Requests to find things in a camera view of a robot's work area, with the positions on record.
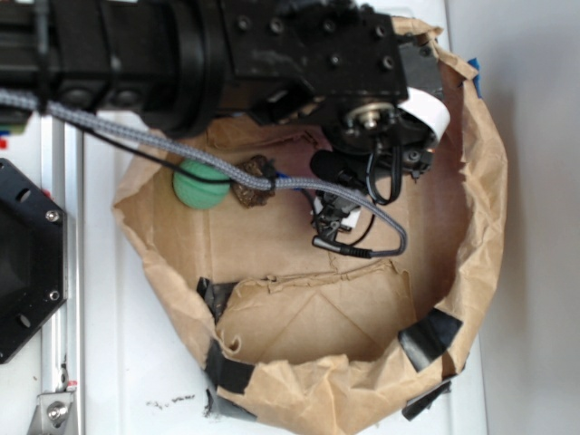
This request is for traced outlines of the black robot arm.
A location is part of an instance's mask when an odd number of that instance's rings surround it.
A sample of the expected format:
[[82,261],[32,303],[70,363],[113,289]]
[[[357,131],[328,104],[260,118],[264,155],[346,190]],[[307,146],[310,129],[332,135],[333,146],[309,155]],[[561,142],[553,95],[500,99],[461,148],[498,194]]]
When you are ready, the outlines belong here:
[[426,171],[442,98],[433,51],[353,1],[4,1],[1,84],[41,102],[126,110],[172,138],[243,114],[319,126],[382,168]]

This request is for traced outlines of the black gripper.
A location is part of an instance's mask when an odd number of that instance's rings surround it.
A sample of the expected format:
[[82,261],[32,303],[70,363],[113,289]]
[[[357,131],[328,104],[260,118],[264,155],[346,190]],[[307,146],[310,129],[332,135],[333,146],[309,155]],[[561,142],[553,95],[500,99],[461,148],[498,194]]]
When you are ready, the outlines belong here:
[[442,136],[427,111],[443,101],[434,50],[388,14],[353,1],[224,1],[224,116],[317,125],[332,146],[389,166],[426,169]]

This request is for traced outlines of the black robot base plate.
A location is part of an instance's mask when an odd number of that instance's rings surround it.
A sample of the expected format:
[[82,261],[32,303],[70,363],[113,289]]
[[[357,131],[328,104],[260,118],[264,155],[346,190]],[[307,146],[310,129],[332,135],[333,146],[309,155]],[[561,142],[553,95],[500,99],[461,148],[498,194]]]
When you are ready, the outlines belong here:
[[1,363],[62,306],[66,214],[1,159]]

